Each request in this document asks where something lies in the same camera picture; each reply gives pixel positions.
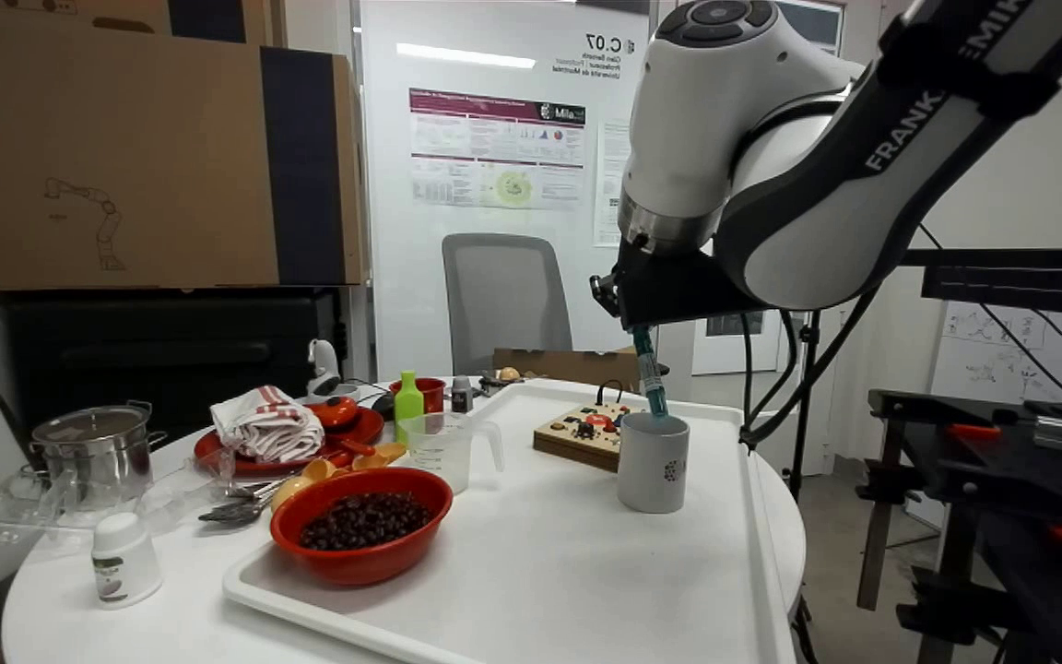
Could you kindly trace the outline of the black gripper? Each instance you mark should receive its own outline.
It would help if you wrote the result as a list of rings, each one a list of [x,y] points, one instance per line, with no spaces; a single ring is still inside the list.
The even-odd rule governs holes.
[[[624,329],[675,325],[761,310],[709,254],[645,254],[624,243],[608,272],[589,275],[589,296]]]

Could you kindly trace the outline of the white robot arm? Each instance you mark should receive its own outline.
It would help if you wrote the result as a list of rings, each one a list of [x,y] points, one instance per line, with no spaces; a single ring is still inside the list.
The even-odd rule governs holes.
[[[688,0],[645,53],[621,254],[589,296],[626,329],[861,300],[1058,88],[1062,0],[915,0],[872,63],[774,0]]]

